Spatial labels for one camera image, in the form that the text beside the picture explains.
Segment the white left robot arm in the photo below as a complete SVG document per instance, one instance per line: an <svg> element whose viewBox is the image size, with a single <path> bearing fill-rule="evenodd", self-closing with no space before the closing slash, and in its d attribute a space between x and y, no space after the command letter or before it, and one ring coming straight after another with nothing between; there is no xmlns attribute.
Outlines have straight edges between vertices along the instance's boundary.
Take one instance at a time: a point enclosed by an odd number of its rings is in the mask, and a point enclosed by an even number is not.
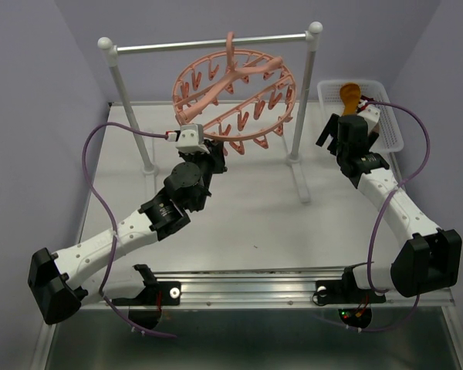
<svg viewBox="0 0 463 370"><path fill-rule="evenodd" d="M96 273L109 273L117 259L176 234L190 223L190 212L204 209L213 175L227 170L224 145L204 140L178 152L182 163L128 218L72 247L54 253L43 248L32 255L28 286L46 324L65 321L89 299L102 298L108 277L90 284Z"/></svg>

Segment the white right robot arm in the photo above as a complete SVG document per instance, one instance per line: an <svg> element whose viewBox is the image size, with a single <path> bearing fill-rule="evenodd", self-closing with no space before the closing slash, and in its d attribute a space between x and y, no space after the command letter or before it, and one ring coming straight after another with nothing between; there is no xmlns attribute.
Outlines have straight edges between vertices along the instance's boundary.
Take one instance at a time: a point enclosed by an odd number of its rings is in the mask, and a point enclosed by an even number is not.
<svg viewBox="0 0 463 370"><path fill-rule="evenodd" d="M400 250L388 262L352 265L338 279L317 281L318 305L384 303L388 291L411 298L458 281L461 236L438 226L399 187L389 163L370 149L376 139L365 117L333 114L316 143L331 141L342 174L380 211L377 221L389 226Z"/></svg>

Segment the pink round clip hanger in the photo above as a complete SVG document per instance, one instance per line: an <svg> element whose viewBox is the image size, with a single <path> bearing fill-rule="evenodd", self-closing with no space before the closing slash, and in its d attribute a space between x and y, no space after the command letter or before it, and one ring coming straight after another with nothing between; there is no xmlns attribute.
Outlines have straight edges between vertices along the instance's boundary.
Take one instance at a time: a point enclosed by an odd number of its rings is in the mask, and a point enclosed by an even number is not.
<svg viewBox="0 0 463 370"><path fill-rule="evenodd" d="M179 125L199 124L210 140L243 154L252 142L269 147L283 136L296 104L296 80L281 56L239 48L229 32L225 47L191 62L171 93Z"/></svg>

